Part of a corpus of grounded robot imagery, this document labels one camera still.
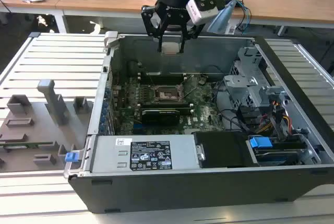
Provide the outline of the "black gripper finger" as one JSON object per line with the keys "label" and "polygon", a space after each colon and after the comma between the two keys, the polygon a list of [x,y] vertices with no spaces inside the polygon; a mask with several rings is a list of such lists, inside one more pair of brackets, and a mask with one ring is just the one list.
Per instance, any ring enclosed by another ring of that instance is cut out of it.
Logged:
{"label": "black gripper finger", "polygon": [[[159,25],[155,27],[151,22],[151,19],[154,14],[157,14],[160,18]],[[168,25],[170,24],[170,13],[167,10],[166,4],[155,4],[154,6],[144,5],[141,8],[141,17],[146,28],[148,36],[157,38],[158,43],[158,52],[162,50],[162,39],[164,32],[166,31]]]}
{"label": "black gripper finger", "polygon": [[186,25],[181,26],[182,36],[181,36],[181,44],[180,44],[179,53],[184,52],[185,42],[190,39],[197,39],[204,27],[205,27],[205,24],[198,25],[198,26],[194,25],[190,28],[190,30],[187,30]]}

